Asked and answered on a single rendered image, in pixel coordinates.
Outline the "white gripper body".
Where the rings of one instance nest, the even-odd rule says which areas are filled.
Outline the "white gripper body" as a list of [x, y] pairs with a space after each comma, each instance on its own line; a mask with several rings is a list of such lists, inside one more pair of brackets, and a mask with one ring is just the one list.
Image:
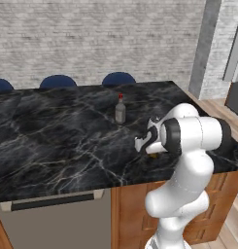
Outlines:
[[159, 140], [159, 129], [151, 126], [142, 137], [134, 139], [134, 147], [138, 153], [159, 154], [164, 153], [165, 149]]

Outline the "black appliance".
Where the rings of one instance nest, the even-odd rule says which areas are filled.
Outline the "black appliance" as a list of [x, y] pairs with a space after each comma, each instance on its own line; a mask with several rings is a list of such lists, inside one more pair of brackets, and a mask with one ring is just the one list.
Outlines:
[[224, 105], [238, 116], [238, 82], [230, 85]]

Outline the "clear liquor bottle red cap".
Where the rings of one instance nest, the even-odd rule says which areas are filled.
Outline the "clear liquor bottle red cap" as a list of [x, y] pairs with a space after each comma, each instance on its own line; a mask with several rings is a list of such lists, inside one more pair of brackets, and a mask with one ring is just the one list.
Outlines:
[[123, 124], [125, 122], [125, 112], [126, 112], [126, 108], [122, 100], [122, 94], [120, 93], [119, 102], [116, 105], [116, 114], [115, 114], [116, 122], [118, 124]]

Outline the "blue round-backed chair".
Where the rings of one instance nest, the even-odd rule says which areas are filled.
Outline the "blue round-backed chair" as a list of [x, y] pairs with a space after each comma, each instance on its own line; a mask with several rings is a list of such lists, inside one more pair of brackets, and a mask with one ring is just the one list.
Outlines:
[[125, 72], [114, 72], [108, 74], [102, 84], [104, 86], [111, 86], [111, 85], [126, 85], [126, 84], [135, 84], [135, 79], [128, 73]]
[[41, 89], [67, 88], [75, 87], [76, 82], [65, 75], [51, 75], [45, 78], [40, 84]]
[[14, 87], [5, 79], [0, 79], [0, 91], [13, 90]]

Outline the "grey dishwasher door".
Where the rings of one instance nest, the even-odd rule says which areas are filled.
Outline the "grey dishwasher door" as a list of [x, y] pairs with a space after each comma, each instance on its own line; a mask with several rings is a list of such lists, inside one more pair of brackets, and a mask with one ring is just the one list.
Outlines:
[[111, 195], [101, 199], [3, 212], [14, 249], [111, 249]]

